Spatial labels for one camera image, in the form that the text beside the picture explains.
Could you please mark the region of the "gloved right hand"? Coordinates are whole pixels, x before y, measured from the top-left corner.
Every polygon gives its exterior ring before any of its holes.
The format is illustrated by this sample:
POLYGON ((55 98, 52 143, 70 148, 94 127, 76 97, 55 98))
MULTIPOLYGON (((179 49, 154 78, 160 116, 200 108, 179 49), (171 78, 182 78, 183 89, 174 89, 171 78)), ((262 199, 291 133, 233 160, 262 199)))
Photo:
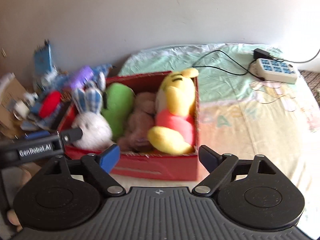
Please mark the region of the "gloved right hand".
POLYGON ((23 229, 16 215, 16 212, 13 209, 7 212, 7 219, 13 226, 16 227, 16 232, 20 232, 23 229))

